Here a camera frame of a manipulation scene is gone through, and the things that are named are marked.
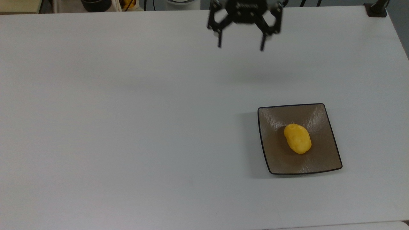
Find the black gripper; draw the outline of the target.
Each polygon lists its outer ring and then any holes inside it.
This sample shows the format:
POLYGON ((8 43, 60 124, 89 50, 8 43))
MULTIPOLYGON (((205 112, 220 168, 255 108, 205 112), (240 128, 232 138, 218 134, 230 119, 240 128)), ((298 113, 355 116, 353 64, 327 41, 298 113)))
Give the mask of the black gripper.
POLYGON ((266 0, 211 0, 207 29, 212 30, 218 38, 218 48, 222 47, 223 31, 231 23, 253 24, 262 32, 260 51, 264 51, 265 43, 273 35, 280 34, 282 30, 283 3, 267 3, 266 0), (223 8, 227 15, 217 22, 215 15, 223 8), (264 14, 269 12, 274 21, 268 23, 264 14))

